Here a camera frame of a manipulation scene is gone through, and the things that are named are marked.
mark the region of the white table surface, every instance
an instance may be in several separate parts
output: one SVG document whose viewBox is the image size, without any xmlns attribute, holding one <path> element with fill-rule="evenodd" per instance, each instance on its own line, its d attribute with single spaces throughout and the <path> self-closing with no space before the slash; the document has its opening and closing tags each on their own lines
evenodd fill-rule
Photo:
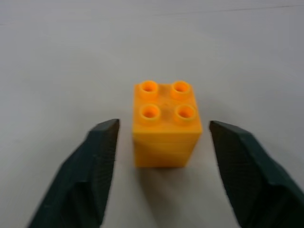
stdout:
<svg viewBox="0 0 304 228">
<path fill-rule="evenodd" d="M 0 227 L 25 227 L 61 162 L 121 119 L 104 228 L 236 228 L 208 130 L 251 131 L 304 188 L 302 0 L 0 3 Z M 204 124 L 189 165 L 133 166 L 133 85 L 193 84 Z"/>
</svg>

